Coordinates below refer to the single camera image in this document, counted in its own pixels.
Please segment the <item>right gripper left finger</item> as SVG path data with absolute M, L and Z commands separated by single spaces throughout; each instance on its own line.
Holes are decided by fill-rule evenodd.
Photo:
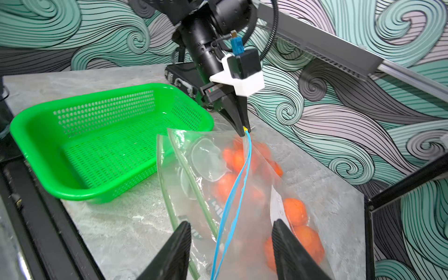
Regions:
M 138 280 L 186 280 L 189 270 L 191 225 L 183 221 Z

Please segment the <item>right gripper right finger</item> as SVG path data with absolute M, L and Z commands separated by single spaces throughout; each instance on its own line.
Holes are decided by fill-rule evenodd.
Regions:
M 330 280 L 282 219 L 274 222 L 271 237 L 279 280 Z

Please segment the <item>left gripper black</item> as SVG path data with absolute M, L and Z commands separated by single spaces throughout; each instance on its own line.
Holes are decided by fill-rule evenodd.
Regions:
M 247 97 L 237 97 L 232 85 L 210 82 L 200 87 L 200 106 L 216 110 L 240 137 L 245 136 L 243 127 L 251 132 Z

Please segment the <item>blue-zip bag of oranges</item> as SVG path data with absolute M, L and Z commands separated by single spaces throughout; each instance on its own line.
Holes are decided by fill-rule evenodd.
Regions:
M 311 207 L 282 181 L 282 170 L 266 144 L 233 131 L 195 132 L 169 129 L 176 156 L 200 181 L 218 224 L 210 280 L 277 278 L 273 224 L 282 219 L 315 263 L 334 273 L 314 223 Z

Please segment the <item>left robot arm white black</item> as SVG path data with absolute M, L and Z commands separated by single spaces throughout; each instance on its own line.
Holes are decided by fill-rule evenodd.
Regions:
M 172 39 L 189 52 L 203 80 L 196 102 L 212 108 L 240 137 L 250 132 L 247 98 L 264 88 L 261 63 L 274 43 L 278 2 L 271 1 L 273 25 L 263 51 L 246 50 L 257 22 L 253 1 L 147 1 L 177 25 Z

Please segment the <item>green-zip bag of oranges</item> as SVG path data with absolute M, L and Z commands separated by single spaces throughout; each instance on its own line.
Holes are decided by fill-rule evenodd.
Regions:
M 156 140 L 157 176 L 173 229 L 182 222 L 191 225 L 189 269 L 195 280 L 209 280 L 216 248 L 218 224 L 213 219 L 198 183 L 191 180 L 192 168 L 177 158 L 176 149 L 165 135 Z

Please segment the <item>green plastic basket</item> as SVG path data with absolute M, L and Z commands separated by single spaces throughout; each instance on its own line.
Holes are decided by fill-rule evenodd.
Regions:
M 213 127 L 210 113 L 181 90 L 145 84 L 35 105 L 10 132 L 45 191 L 101 204 L 157 171 L 158 135 Z

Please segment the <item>black wall tray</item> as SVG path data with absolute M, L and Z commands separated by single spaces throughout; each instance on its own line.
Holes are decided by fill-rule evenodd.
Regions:
M 383 59 L 311 24 L 278 13 L 277 37 L 362 81 Z

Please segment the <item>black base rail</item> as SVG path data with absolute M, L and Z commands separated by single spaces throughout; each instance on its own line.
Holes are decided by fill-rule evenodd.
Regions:
M 1 162 L 1 202 L 34 280 L 102 280 L 59 199 L 43 190 L 24 157 Z

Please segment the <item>aluminium wall rail back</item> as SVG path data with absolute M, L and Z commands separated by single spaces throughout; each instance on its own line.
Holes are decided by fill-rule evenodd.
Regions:
M 427 94 L 438 98 L 444 102 L 448 102 L 448 87 L 412 70 L 409 70 L 399 64 L 384 59 L 377 67 L 378 71 L 384 72 L 406 84 L 409 84 Z

